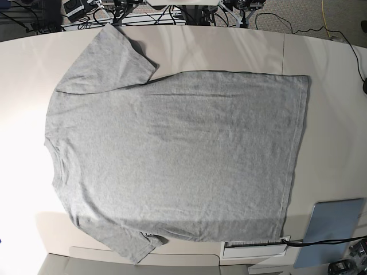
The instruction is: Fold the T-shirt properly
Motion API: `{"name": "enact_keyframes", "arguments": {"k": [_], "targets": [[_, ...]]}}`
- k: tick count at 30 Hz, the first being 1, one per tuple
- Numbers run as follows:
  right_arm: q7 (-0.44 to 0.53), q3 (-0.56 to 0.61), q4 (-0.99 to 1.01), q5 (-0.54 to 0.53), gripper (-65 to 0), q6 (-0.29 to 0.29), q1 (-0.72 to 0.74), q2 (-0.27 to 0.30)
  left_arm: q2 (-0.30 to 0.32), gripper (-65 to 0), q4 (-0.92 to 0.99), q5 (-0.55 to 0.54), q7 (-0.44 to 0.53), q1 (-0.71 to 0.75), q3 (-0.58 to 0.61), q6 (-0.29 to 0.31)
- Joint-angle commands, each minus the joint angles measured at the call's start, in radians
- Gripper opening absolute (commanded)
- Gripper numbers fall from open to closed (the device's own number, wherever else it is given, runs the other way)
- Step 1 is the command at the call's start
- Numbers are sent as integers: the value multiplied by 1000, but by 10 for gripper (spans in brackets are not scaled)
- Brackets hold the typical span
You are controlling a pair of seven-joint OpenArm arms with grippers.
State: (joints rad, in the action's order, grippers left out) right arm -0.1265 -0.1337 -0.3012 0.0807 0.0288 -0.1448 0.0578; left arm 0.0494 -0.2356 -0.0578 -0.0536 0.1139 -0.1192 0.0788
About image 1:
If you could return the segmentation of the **robot base stand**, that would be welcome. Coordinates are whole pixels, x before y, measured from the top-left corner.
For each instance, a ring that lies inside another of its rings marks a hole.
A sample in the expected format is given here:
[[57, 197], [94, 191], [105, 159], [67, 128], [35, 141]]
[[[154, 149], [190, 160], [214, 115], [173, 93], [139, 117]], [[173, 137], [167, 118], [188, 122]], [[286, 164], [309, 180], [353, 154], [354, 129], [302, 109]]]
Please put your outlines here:
[[214, 13], [220, 3], [219, 0], [150, 0], [145, 2], [154, 8], [174, 7], [181, 12], [187, 25], [196, 26], [215, 25]]

